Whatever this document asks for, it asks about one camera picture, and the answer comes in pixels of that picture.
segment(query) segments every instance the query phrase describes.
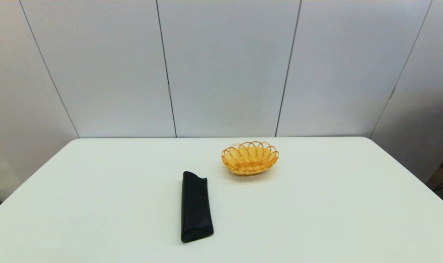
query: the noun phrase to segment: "woven basket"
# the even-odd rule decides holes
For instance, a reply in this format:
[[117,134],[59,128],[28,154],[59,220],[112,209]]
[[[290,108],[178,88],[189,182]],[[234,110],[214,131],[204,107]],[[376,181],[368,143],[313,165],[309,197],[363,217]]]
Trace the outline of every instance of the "woven basket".
[[267,142],[233,144],[221,152],[223,163],[232,173],[249,176],[262,173],[278,160],[278,151]]

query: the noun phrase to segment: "black leather case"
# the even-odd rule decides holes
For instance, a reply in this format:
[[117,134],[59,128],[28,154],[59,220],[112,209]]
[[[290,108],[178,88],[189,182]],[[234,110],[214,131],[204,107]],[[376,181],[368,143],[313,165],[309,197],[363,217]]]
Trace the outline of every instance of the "black leather case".
[[188,243],[213,234],[207,178],[199,178],[191,172],[183,173],[181,210],[181,241]]

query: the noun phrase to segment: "panel seam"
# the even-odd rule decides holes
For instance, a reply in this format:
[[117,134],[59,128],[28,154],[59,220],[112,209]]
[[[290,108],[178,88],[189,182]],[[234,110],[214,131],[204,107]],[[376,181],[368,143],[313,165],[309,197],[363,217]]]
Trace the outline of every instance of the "panel seam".
[[163,44],[163,32],[162,32],[162,23],[160,21],[160,10],[158,10],[158,0],[155,0],[155,4],[157,5],[158,25],[160,26],[160,37],[162,40],[163,59],[165,60],[166,81],[168,83],[168,95],[170,95],[171,114],[173,115],[174,136],[178,138],[178,135],[176,133],[176,122],[174,120],[173,100],[171,98],[170,78],[168,77],[168,66],[166,65],[165,45]]
[[35,41],[35,45],[36,45],[36,48],[38,49],[38,53],[40,53],[40,57],[43,60],[43,64],[45,65],[45,68],[46,68],[46,71],[48,72],[48,75],[50,76],[51,82],[53,83],[54,89],[56,90],[56,93],[57,93],[57,95],[59,97],[59,100],[61,100],[61,103],[63,104],[64,110],[66,111],[66,114],[68,115],[69,121],[71,122],[71,125],[74,128],[74,131],[75,131],[75,133],[77,135],[77,138],[80,138],[80,136],[78,135],[77,129],[76,129],[75,125],[74,125],[74,122],[71,119],[71,115],[69,115],[69,112],[68,112],[68,110],[66,108],[66,105],[64,105],[63,98],[61,98],[61,95],[59,94],[58,88],[56,87],[56,83],[54,83],[54,80],[53,80],[53,77],[51,76],[50,70],[48,69],[48,66],[46,65],[45,59],[43,58],[43,54],[42,54],[42,52],[40,50],[40,46],[38,46],[38,42],[36,41],[35,35],[33,34],[32,27],[30,26],[30,23],[29,23],[28,18],[27,18],[27,14],[25,13],[25,10],[23,8],[21,0],[19,0],[19,4],[20,4],[20,7],[22,9],[23,16],[25,17],[25,20],[27,21],[27,25],[28,25],[28,28],[30,29],[30,33],[32,34],[33,40]]
[[429,13],[429,10],[431,9],[432,1],[433,1],[433,0],[430,1],[429,6],[427,7],[427,11],[426,11],[426,14],[425,14],[425,16],[424,16],[423,22],[421,23],[420,30],[418,31],[418,34],[416,35],[415,41],[413,42],[413,46],[412,46],[411,49],[410,49],[410,53],[408,54],[407,60],[405,61],[405,64],[403,65],[403,68],[402,68],[402,70],[401,70],[401,72],[400,72],[400,75],[398,76],[397,82],[395,83],[395,86],[393,87],[393,90],[392,90],[392,92],[390,93],[390,96],[389,96],[387,102],[385,103],[384,109],[383,109],[382,112],[380,113],[380,116],[379,116],[377,122],[375,122],[374,129],[373,129],[372,132],[370,133],[369,138],[372,137],[372,135],[374,134],[375,130],[377,129],[377,126],[378,126],[378,124],[379,124],[379,122],[380,122],[382,116],[384,115],[385,109],[387,108],[387,105],[389,104],[389,101],[392,99],[392,96],[393,96],[393,94],[395,93],[395,89],[397,88],[397,85],[398,85],[398,83],[400,82],[400,78],[401,78],[401,76],[403,75],[403,72],[405,71],[405,67],[407,66],[408,60],[410,60],[411,53],[413,53],[413,49],[415,48],[416,42],[417,42],[417,40],[418,40],[418,37],[420,36],[421,30],[423,29],[423,25],[424,25],[424,22],[425,22],[425,20],[426,20],[426,18],[427,18],[427,14]]
[[293,42],[291,43],[290,58],[288,59],[288,67],[286,68],[285,85],[283,85],[283,93],[282,93],[281,102],[280,102],[280,111],[278,112],[277,127],[275,128],[275,137],[277,136],[278,125],[280,124],[281,110],[283,107],[283,98],[285,98],[286,83],[288,81],[288,73],[290,72],[291,57],[293,55],[294,41],[296,39],[296,31],[298,30],[298,21],[300,20],[300,12],[301,12],[302,3],[303,3],[303,0],[300,0],[300,5],[298,7],[298,14],[296,16],[296,25],[294,26]]

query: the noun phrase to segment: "white table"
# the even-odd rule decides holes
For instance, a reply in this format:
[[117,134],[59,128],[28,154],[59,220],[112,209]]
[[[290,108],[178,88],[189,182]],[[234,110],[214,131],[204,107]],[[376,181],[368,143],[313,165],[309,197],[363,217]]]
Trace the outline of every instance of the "white table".
[[[268,141],[238,178],[220,153]],[[180,241],[183,171],[215,234]],[[366,138],[79,139],[0,207],[0,263],[443,262],[443,202]]]

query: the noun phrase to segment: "wall panel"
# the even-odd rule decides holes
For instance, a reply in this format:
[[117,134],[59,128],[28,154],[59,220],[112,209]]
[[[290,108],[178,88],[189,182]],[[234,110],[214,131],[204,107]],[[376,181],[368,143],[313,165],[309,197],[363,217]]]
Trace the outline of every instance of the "wall panel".
[[430,0],[303,0],[278,136],[370,136]]
[[298,0],[159,0],[178,137],[274,136]]
[[80,137],[174,137],[154,0],[22,1]]
[[0,0],[0,200],[76,138],[19,2]]
[[433,0],[371,139],[426,182],[443,160],[443,0]]

